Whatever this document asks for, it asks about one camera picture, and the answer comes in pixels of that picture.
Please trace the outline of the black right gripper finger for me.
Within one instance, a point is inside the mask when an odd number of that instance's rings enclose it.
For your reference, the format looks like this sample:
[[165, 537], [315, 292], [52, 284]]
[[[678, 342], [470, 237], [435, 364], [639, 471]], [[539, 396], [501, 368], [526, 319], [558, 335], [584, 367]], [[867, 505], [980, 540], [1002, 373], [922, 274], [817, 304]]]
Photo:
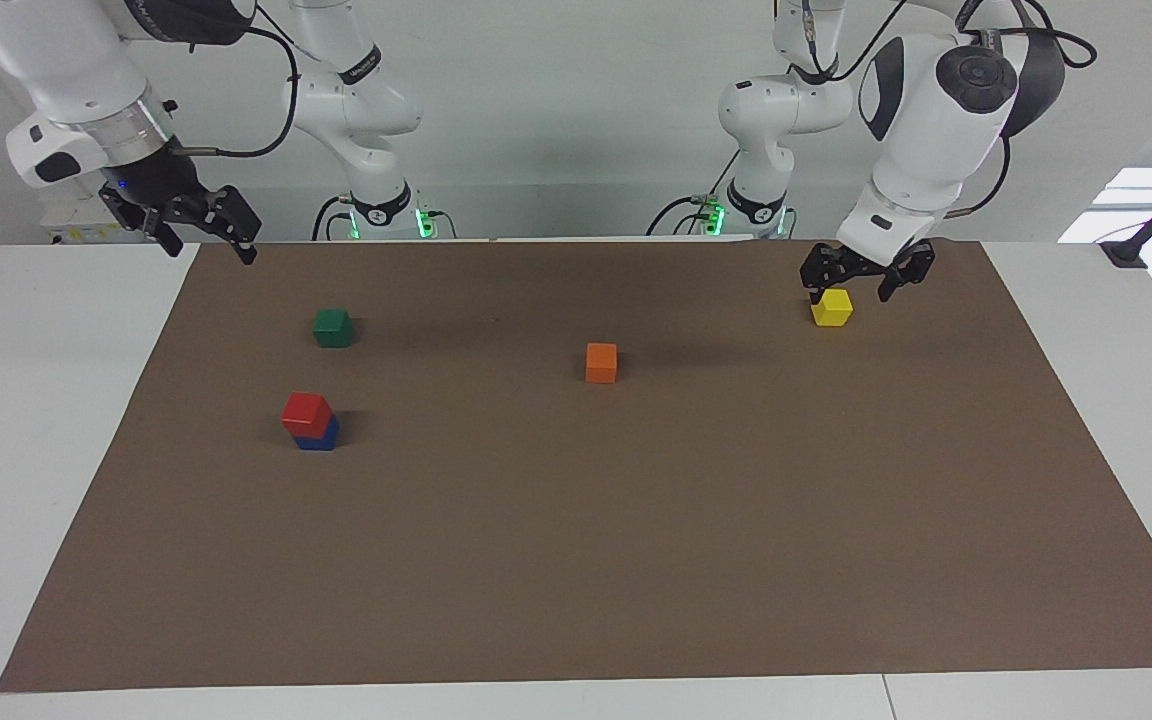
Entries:
[[174, 232], [168, 220], [164, 218], [161, 209], [157, 209], [157, 206], [143, 209], [141, 229], [147, 240], [154, 241], [156, 245], [160, 247], [169, 258], [179, 258], [183, 242], [180, 241], [177, 232]]
[[262, 229], [260, 217], [230, 184], [207, 194], [206, 200], [206, 232], [227, 242], [243, 265], [252, 265], [259, 255], [255, 240]]

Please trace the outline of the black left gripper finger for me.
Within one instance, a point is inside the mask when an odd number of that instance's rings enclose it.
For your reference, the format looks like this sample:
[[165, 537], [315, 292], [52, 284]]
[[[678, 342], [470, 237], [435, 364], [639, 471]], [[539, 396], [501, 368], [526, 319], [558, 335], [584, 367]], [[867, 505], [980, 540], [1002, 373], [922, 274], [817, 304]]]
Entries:
[[801, 264], [801, 282], [809, 293], [809, 301], [812, 306], [823, 301], [824, 291], [836, 283], [836, 276], [841, 273], [840, 260], [838, 260], [838, 249], [831, 245], [814, 245]]
[[934, 247], [910, 245], [882, 270], [882, 282], [878, 287], [878, 300], [886, 304], [895, 291], [908, 285], [920, 285], [935, 260]]

